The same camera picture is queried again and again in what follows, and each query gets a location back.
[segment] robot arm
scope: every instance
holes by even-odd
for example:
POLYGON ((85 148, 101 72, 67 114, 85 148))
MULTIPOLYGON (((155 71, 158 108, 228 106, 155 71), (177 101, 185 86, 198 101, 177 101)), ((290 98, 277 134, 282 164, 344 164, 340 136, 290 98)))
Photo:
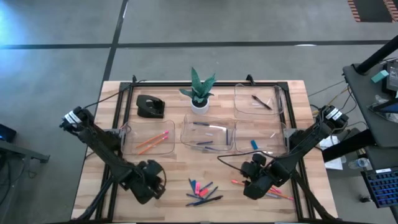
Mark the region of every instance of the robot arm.
POLYGON ((347 125, 348 117, 334 106, 324 106, 319 110, 317 122, 305 131, 296 131, 289 138, 290 152, 274 158, 268 165, 261 154, 254 154, 251 162, 244 162, 241 174, 245 181, 243 194, 251 199, 259 199, 271 188, 286 183, 293 175, 297 163, 322 139, 333 133, 340 133, 347 125))
POLYGON ((162 166, 154 160, 134 165, 115 155, 114 152, 121 148, 119 133, 99 128, 87 109, 75 108, 65 115, 60 127, 77 136, 109 165, 114 180, 124 190, 130 189, 139 203, 145 204, 152 197, 159 199, 165 192, 162 179, 157 176, 163 171, 162 166))

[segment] clear plastic bin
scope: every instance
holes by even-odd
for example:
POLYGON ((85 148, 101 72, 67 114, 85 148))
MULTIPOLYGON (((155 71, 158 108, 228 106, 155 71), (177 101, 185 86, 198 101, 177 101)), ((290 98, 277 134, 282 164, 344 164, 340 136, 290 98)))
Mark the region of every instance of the clear plastic bin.
POLYGON ((235 146, 239 152, 251 152, 251 141, 257 144, 258 151, 279 156, 288 151, 289 141, 285 137, 286 125, 275 121, 237 121, 235 146))
POLYGON ((228 151, 234 144, 235 120, 187 114, 181 142, 208 152, 228 151))
POLYGON ((123 154, 139 155, 147 148, 141 155, 168 154, 174 151, 175 125, 171 120, 157 123, 128 122, 128 126, 125 126, 124 129, 126 130, 126 140, 122 148, 123 154))
POLYGON ((283 91, 275 86, 235 86, 235 117, 244 119, 265 119, 263 115, 278 115, 284 111, 283 91), (257 97, 264 106, 253 98, 257 97))

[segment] wooden table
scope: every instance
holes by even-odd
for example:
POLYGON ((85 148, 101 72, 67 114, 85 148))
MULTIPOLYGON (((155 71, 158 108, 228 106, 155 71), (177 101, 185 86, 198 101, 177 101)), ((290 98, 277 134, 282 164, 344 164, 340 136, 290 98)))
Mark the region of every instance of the wooden table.
MULTIPOLYGON (((289 83, 297 127, 305 129, 313 124, 313 118, 304 82, 298 80, 287 82, 289 83)), ((119 90, 119 84, 120 82, 104 82, 101 99, 116 93, 119 90)), ((206 116, 236 119, 234 117, 234 88, 214 87, 211 92, 215 95, 210 98, 210 109, 206 116)), ((145 205, 140 205, 131 191, 124 191, 119 187, 114 210, 114 222, 297 221, 292 201, 267 196, 259 200, 251 200, 245 197, 243 187, 231 183, 231 179, 243 179, 238 171, 220 163, 216 158, 217 154, 192 150, 181 143, 180 133, 184 116, 192 114, 192 111, 190 99, 180 94, 177 87, 134 88, 129 121, 159 122, 158 119, 138 117, 136 98, 139 94, 152 95, 166 102, 164 121, 171 119, 175 123, 175 149, 173 153, 163 156, 124 156, 125 159, 133 162, 155 159, 166 170, 167 186, 166 192, 160 200, 153 198, 145 205), (196 179, 202 184, 213 181, 213 186, 218 186, 214 196, 224 195, 224 197, 219 201, 201 207, 186 207, 185 204, 193 201, 192 198, 185 195, 192 191, 188 184, 188 178, 196 179)), ((116 100, 117 96, 98 105, 95 122, 99 127, 107 129, 112 126, 116 100)), ((125 102, 126 97, 123 99, 120 121, 123 117, 125 102)), ((229 153, 236 153, 236 151, 232 149, 229 153)), ((227 161, 235 166, 240 166, 243 161, 249 161, 250 158, 251 156, 230 157, 227 161)), ((321 152, 318 150, 310 151, 305 156, 304 161, 312 192, 326 210, 337 217, 321 152)), ((85 161, 72 218, 82 214, 98 193, 103 176, 103 167, 104 163, 96 155, 90 156, 85 161)), ((286 182, 280 189, 284 194, 292 195, 290 181, 286 182)), ((106 197, 105 211, 108 210, 107 199, 109 199, 109 195, 106 197)), ((304 214, 307 214, 302 192, 301 201, 304 214)))

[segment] keyboard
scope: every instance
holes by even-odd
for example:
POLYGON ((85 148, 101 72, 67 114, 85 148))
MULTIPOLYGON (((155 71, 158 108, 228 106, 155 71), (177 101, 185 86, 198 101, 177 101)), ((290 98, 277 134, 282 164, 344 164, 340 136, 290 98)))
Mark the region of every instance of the keyboard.
POLYGON ((398 205, 398 167, 361 172, 377 208, 398 205))

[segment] concrete floor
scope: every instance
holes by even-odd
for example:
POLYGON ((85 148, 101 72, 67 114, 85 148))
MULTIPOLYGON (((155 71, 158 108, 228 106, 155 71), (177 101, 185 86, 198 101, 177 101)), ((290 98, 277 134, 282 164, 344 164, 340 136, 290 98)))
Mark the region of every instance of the concrete floor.
MULTIPOLYGON (((0 44, 108 44, 122 0, 0 0, 0 44)), ((293 40, 386 40, 397 24, 356 23, 345 0, 131 0, 120 43, 293 40)), ((343 80, 345 65, 380 45, 118 49, 110 80, 187 80, 189 68, 219 80, 304 80, 313 93, 343 80)), ((16 143, 51 154, 21 179, 17 203, 4 223, 49 223, 70 217, 85 145, 58 125, 79 105, 98 99, 109 49, 0 50, 0 123, 16 143)), ((322 106, 345 84, 310 97, 322 106)), ((343 106, 345 93, 334 105, 343 106)), ((344 111, 354 103, 350 100, 344 111)), ((363 120, 359 109, 349 123, 363 120)), ((340 218, 392 223, 388 209, 357 202, 366 193, 357 177, 330 178, 340 218)))

